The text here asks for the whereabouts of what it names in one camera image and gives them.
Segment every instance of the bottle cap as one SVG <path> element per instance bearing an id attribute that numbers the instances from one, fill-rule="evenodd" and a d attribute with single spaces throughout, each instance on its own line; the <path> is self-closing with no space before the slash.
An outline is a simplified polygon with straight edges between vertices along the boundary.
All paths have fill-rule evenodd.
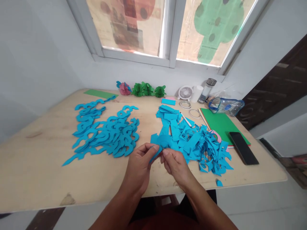
<path id="1" fill-rule="evenodd" d="M 208 78 L 208 80 L 207 80 L 206 83 L 207 83 L 208 85 L 215 86 L 216 80 L 213 79 L 213 78 Z"/>

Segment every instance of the floor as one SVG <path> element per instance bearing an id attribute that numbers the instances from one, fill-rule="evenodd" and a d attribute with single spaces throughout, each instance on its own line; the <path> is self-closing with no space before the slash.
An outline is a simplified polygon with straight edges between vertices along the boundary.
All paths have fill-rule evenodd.
<path id="1" fill-rule="evenodd" d="M 178 194 L 179 202 L 184 194 Z M 239 229 L 307 229 L 307 190 L 288 175 L 285 182 L 217 190 L 217 203 Z M 107 205 L 67 207 L 54 230 L 86 230 Z M 14 213 L 0 219 L 0 229 L 25 230 L 37 211 Z"/>

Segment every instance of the window frame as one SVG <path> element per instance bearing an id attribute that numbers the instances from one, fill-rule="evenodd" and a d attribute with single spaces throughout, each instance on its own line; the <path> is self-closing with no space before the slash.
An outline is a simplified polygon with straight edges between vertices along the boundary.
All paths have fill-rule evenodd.
<path id="1" fill-rule="evenodd" d="M 242 25 L 241 32 L 234 39 L 221 66 L 177 59 L 186 0 L 165 0 L 164 12 L 168 13 L 164 13 L 163 17 L 164 27 L 162 27 L 162 30 L 164 31 L 163 44 L 165 47 L 160 50 L 160 56 L 163 56 L 163 58 L 130 53 L 118 49 L 112 50 L 103 48 L 86 0 L 67 0 L 67 3 L 93 59 L 97 62 L 103 61 L 104 58 L 114 58 L 169 68 L 196 68 L 206 73 L 224 75 L 268 1 L 269 0 L 256 0 L 254 2 L 254 5 Z"/>

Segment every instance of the fan grille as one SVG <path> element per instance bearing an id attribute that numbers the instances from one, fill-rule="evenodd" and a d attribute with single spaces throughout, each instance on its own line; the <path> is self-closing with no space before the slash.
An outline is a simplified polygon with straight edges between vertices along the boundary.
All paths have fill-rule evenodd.
<path id="1" fill-rule="evenodd" d="M 184 87 L 181 89 L 181 91 L 179 92 L 179 95 L 181 98 L 187 99 L 190 98 L 192 96 L 192 89 L 189 87 Z"/>

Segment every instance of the white wall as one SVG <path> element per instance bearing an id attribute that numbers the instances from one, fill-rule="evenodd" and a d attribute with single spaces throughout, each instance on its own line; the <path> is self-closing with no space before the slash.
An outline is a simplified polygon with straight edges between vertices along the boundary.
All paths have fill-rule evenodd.
<path id="1" fill-rule="evenodd" d="M 307 1 L 273 0 L 223 83 L 243 98 L 307 33 Z M 213 74 L 129 61 L 94 62 L 65 0 L 0 2 L 0 141 L 80 88 L 146 81 L 171 95 Z"/>
<path id="2" fill-rule="evenodd" d="M 261 136 L 283 157 L 307 153 L 307 113 Z"/>
<path id="3" fill-rule="evenodd" d="M 267 119 L 265 122 L 260 123 L 251 129 L 250 133 L 254 138 L 260 139 L 266 133 L 304 114 L 307 114 L 307 96 L 284 108 L 282 111 Z"/>
<path id="4" fill-rule="evenodd" d="M 82 83 L 26 1 L 0 2 L 0 142 Z"/>

